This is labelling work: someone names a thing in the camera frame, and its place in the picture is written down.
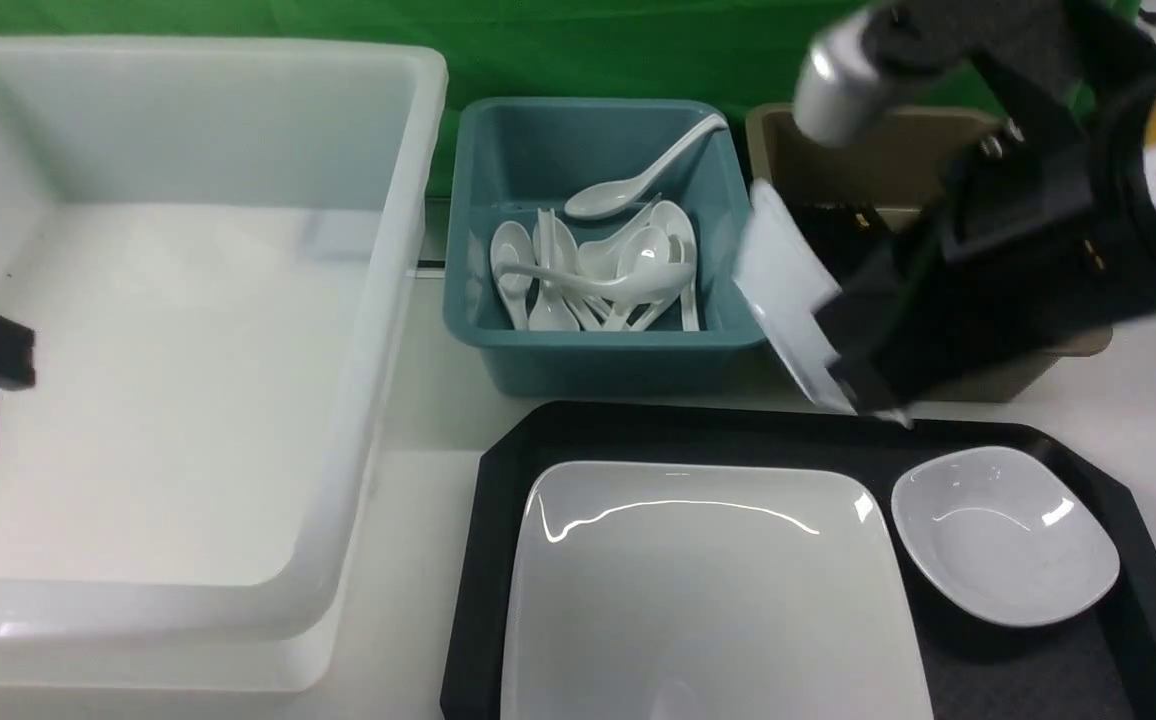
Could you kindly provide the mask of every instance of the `plastic spoon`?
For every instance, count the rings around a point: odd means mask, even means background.
[[[618,255],[618,276],[665,266],[670,262],[670,238],[661,229],[647,227],[635,233]],[[605,320],[606,332],[627,329],[627,320],[639,302],[615,302],[614,311]]]
[[[494,231],[494,240],[490,240],[490,263],[495,268],[502,263],[533,265],[533,243],[529,242],[529,233],[523,224],[506,222]],[[506,314],[511,318],[511,327],[518,331],[528,328],[529,319],[524,300],[529,295],[529,287],[533,287],[533,279],[526,275],[496,275],[494,283],[499,291],[502,305],[506,307]]]
[[[622,211],[629,205],[636,202],[639,196],[645,195],[651,184],[670,168],[670,163],[680,158],[694,142],[701,141],[709,133],[728,127],[720,116],[711,114],[702,119],[689,132],[684,133],[675,144],[664,153],[661,158],[654,159],[654,164],[645,169],[645,172],[635,178],[620,179],[620,181],[602,181],[593,184],[578,195],[573,195],[565,202],[565,214],[570,218],[599,220]]]
[[[661,228],[662,232],[666,232],[672,240],[677,242],[680,259],[675,261],[679,261],[679,263],[689,263],[694,268],[697,268],[698,240],[694,236],[692,222],[683,208],[680,208],[679,205],[675,205],[670,200],[659,202],[654,208],[654,214],[650,217],[650,224]],[[646,329],[660,318],[664,311],[666,311],[665,304],[650,307],[645,316],[637,318],[636,324],[632,325],[632,332]],[[680,328],[686,332],[698,332],[702,329],[698,324],[697,283],[692,281],[684,285],[683,292],[680,292]]]
[[[643,305],[646,302],[666,300],[680,295],[680,290],[692,277],[692,266],[686,263],[655,265],[637,269],[613,281],[593,281],[581,275],[547,270],[536,265],[502,263],[494,266],[495,275],[520,274],[540,281],[572,287],[584,295],[595,295],[615,304]]]
[[[578,247],[578,269],[588,279],[598,281],[612,281],[618,276],[618,254],[623,251],[628,240],[633,233],[650,227],[650,218],[654,214],[654,208],[659,199],[651,200],[650,205],[640,208],[636,217],[612,233],[606,240],[585,242]]]
[[[670,260],[674,263],[682,263],[684,260],[684,247],[683,247],[684,243],[681,242],[677,236],[674,236],[674,233],[672,233],[668,237],[670,238]],[[694,266],[694,276],[697,277],[697,265]],[[692,287],[692,282],[694,279],[689,279],[688,284],[686,284],[684,287],[686,288]],[[640,313],[639,318],[636,319],[636,322],[632,322],[632,327],[630,327],[630,331],[632,333],[638,333],[650,328],[650,325],[657,322],[657,319],[661,318],[662,313],[666,313],[666,310],[668,310],[668,307],[673,305],[674,300],[675,299],[658,300],[655,302],[655,304],[650,305],[647,310]]]
[[[560,218],[556,218],[556,211],[547,211],[549,215],[553,236],[556,242],[556,258],[554,268],[561,273],[578,273],[578,240],[575,240],[575,233],[569,231],[569,227]],[[575,318],[578,318],[578,324],[581,325],[584,331],[598,331],[601,328],[601,320],[596,319],[595,314],[592,314],[592,307],[596,306],[603,307],[605,316],[613,313],[613,309],[607,304],[607,302],[600,299],[600,297],[584,297],[581,294],[573,290],[573,288],[561,288],[560,295],[564,297],[565,305],[572,311]]]
[[[538,265],[549,270],[553,267],[556,252],[556,242],[553,237],[550,215],[538,210]],[[538,288],[538,299],[533,300],[533,310],[529,311],[531,331],[578,331],[581,326],[573,313],[570,313],[565,305],[564,297],[560,295],[560,288],[549,282],[543,282]]]

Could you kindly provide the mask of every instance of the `black tray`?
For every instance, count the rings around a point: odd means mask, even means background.
[[[981,445],[1036,457],[1107,528],[1121,577],[1095,609],[1048,628],[1003,629],[957,609],[912,565],[892,534],[894,482],[933,457]],[[446,720],[499,717],[524,503],[538,475],[569,460],[846,474],[885,512],[938,720],[1156,720],[1155,547],[1131,491],[1039,430],[934,420],[906,430],[843,416],[575,402],[541,407],[481,459],[440,690]]]

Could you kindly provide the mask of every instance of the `white square plate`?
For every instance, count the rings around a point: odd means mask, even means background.
[[[504,720],[927,720],[885,521],[835,473],[566,462],[511,578]]]

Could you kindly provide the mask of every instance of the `brown plastic bin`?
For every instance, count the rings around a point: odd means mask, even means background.
[[[939,169],[996,120],[976,110],[895,110],[852,146],[828,149],[801,135],[787,104],[762,105],[747,116],[753,176],[766,179],[787,205],[874,205],[898,229],[921,206],[943,195]],[[1075,337],[931,393],[929,400],[1013,400],[1062,357],[1098,355],[1112,342],[1110,328]]]

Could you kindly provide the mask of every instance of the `teal plastic bin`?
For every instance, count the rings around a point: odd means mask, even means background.
[[[502,393],[712,392],[735,354],[764,342],[729,277],[751,207],[728,131],[695,146],[646,195],[647,201],[661,192],[679,202],[697,229],[703,332],[680,331],[677,309],[642,333],[511,329],[490,273],[490,239],[501,223],[517,220],[532,231],[538,209],[560,213],[565,200],[591,184],[639,173],[714,112],[691,101],[575,97],[480,101],[464,111],[450,201],[445,324],[481,351]],[[637,209],[600,222],[564,221],[579,243],[603,240]]]

